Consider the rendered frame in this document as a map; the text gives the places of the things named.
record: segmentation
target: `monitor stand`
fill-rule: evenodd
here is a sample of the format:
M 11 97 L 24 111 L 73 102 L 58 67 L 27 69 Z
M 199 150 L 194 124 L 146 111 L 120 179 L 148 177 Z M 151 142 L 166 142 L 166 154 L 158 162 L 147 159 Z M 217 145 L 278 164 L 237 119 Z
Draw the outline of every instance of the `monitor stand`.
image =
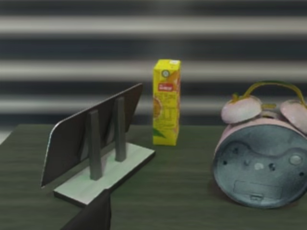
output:
M 126 142 L 124 98 L 116 100 L 112 122 L 115 148 L 101 156 L 98 111 L 88 114 L 84 140 L 89 166 L 57 187 L 55 197 L 84 207 L 105 189 L 114 190 L 154 157 L 154 150 Z

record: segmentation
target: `table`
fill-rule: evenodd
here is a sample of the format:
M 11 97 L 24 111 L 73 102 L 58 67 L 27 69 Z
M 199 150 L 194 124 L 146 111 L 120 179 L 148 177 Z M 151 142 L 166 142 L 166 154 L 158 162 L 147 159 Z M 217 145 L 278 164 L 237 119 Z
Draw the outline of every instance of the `table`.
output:
M 52 190 L 85 167 L 39 187 L 52 126 L 20 125 L 0 145 L 0 229 L 59 230 L 80 209 Z M 133 126 L 130 143 L 156 157 L 111 195 L 112 230 L 305 229 L 307 196 L 288 207 L 260 210 L 229 201 L 216 187 L 211 162 L 222 126 L 183 126 L 176 147 L 153 146 L 149 126 Z

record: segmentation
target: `juice carton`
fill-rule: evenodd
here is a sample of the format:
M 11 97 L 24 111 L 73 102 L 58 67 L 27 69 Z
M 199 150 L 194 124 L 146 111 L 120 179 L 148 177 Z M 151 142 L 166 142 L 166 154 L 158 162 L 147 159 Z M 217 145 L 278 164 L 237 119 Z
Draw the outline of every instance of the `juice carton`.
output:
M 179 134 L 180 67 L 178 60 L 158 60 L 153 71 L 153 144 L 175 146 Z

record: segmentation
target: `pink alarm clock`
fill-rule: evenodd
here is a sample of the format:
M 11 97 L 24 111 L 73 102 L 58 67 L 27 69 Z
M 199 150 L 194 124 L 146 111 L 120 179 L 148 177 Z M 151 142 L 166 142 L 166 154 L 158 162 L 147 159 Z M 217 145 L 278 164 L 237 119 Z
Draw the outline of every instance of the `pink alarm clock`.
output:
M 251 93 L 262 85 L 296 92 L 298 100 L 263 104 Z M 290 204 L 307 191 L 307 105 L 294 85 L 279 81 L 253 84 L 233 95 L 221 112 L 228 124 L 217 144 L 213 176 L 232 200 L 257 208 Z

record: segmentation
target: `carton top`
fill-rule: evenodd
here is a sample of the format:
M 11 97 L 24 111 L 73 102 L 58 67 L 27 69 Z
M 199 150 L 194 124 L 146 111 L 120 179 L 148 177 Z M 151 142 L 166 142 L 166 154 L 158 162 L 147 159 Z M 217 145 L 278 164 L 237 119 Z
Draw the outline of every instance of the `carton top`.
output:
M 160 59 L 154 69 L 179 70 L 181 61 L 172 59 Z

